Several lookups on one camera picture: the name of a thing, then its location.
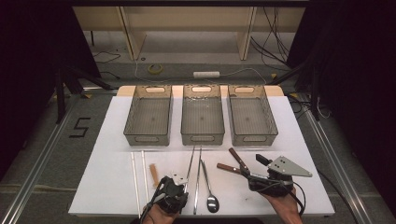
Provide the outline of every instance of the metal spoon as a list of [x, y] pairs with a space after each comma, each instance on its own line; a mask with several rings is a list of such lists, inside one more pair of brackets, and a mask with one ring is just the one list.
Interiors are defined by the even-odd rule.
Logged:
[[202, 168], [204, 170], [207, 188], [209, 189], [209, 197], [207, 197], [207, 201], [206, 201], [207, 210], [209, 210], [209, 212], [211, 212], [211, 213], [217, 213], [219, 211], [219, 200], [215, 197], [215, 195], [212, 194], [210, 184], [209, 184], [209, 179], [207, 178], [205, 162], [203, 160], [201, 160], [201, 164], [202, 164]]

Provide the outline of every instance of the wooden handle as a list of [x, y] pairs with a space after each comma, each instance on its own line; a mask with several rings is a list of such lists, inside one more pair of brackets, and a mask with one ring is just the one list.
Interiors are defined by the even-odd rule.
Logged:
[[223, 164], [223, 163], [218, 163], [217, 167], [219, 169], [225, 170], [225, 171], [229, 171], [231, 173], [240, 175], [241, 174], [241, 170], [239, 170], [238, 168]]
[[149, 170], [152, 175], [152, 179], [154, 180], [154, 184], [152, 185], [154, 188], [157, 188], [157, 186], [160, 184], [160, 181], [158, 180], [158, 174], [157, 174], [157, 169], [155, 168], [155, 164], [151, 164], [149, 166]]
[[248, 170], [248, 167], [245, 165], [245, 163], [242, 161], [242, 159], [238, 156], [238, 154], [236, 154], [235, 149], [233, 149], [233, 147], [230, 147], [230, 149], [228, 149], [231, 153], [231, 155], [233, 155], [233, 157], [236, 159], [236, 161], [238, 161], [238, 163], [243, 166], [245, 169]]

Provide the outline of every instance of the white table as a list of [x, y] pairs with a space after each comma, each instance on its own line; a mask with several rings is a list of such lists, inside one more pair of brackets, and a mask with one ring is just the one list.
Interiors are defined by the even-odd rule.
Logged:
[[[275, 160], [285, 156], [304, 167], [313, 177], [294, 176], [305, 192], [306, 215], [334, 214], [329, 197], [306, 147], [300, 128], [285, 96], [269, 96], [279, 134], [270, 147], [233, 147], [251, 172], [266, 175], [267, 168], [255, 161], [255, 154]], [[222, 97], [225, 134], [222, 146], [204, 146], [202, 159], [208, 170], [212, 192], [220, 208], [211, 214], [206, 208], [208, 190], [204, 174], [200, 174], [197, 215], [193, 214], [198, 170], [199, 148], [195, 149], [188, 185], [189, 200], [182, 217], [242, 217], [274, 215], [272, 206], [257, 192], [248, 189], [247, 180], [216, 167], [218, 162], [231, 166], [238, 163], [228, 149], [232, 147], [226, 97]], [[131, 147], [123, 130], [132, 97], [113, 97], [99, 132], [85, 173], [78, 186], [69, 214], [77, 216], [137, 216], [151, 199], [155, 188], [149, 165], [155, 163], [160, 178], [172, 171], [187, 175], [192, 147], [181, 142], [181, 96], [174, 95], [169, 147]], [[303, 194], [297, 188], [297, 197]]]

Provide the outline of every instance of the floor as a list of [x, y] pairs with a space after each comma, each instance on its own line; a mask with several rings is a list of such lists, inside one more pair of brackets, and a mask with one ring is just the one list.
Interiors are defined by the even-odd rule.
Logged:
[[[131, 61], [122, 33], [93, 32], [94, 59], [102, 72], [102, 80], [113, 86], [136, 85], [141, 83], [263, 83], [273, 77], [280, 77], [288, 68], [276, 60], [264, 59], [250, 48], [246, 61], [240, 61], [234, 34], [230, 33], [149, 33], [142, 53], [137, 61]], [[91, 33], [85, 32], [91, 45]], [[254, 34], [263, 43], [267, 34]], [[293, 34], [282, 34], [286, 48], [290, 47]], [[270, 39], [266, 46], [280, 57], [276, 41]], [[154, 76], [148, 72], [152, 64], [163, 66], [163, 72]], [[196, 80], [194, 71], [219, 71], [228, 75], [217, 79]], [[295, 78], [280, 84], [283, 92], [294, 91]], [[26, 179], [36, 171], [34, 188], [25, 197], [18, 223], [130, 223], [133, 217], [74, 217], [68, 215], [68, 207], [73, 201], [78, 183], [84, 174], [96, 136], [100, 131], [106, 110], [115, 91], [106, 92], [86, 80], [81, 80], [86, 88], [83, 96], [66, 94], [69, 116], [60, 127], [57, 119], [56, 97], [49, 99], [48, 107], [38, 121], [26, 147], [9, 168], [0, 182], [0, 214], [3, 218], [8, 208], [15, 203]], [[300, 99], [307, 94], [300, 93]], [[354, 223], [352, 213], [334, 184], [343, 191], [350, 204], [358, 203], [352, 211], [360, 223], [396, 223], [375, 186], [354, 157], [342, 130], [331, 116], [331, 112], [321, 105], [320, 122], [312, 120], [309, 110], [299, 104], [290, 103], [317, 168], [329, 178], [322, 176], [323, 185], [333, 204], [335, 214], [331, 217], [303, 216], [304, 223]], [[89, 127], [84, 137], [75, 130], [75, 125]], [[326, 136], [327, 142], [320, 140]], [[36, 164], [48, 152], [41, 166]], [[177, 223], [281, 223], [278, 217], [252, 217], [249, 219], [187, 220]]]

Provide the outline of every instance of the white power strip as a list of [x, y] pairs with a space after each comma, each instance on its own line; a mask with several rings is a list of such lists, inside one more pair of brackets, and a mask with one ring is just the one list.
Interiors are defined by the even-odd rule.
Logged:
[[195, 78], [220, 77], [220, 72], [194, 72]]

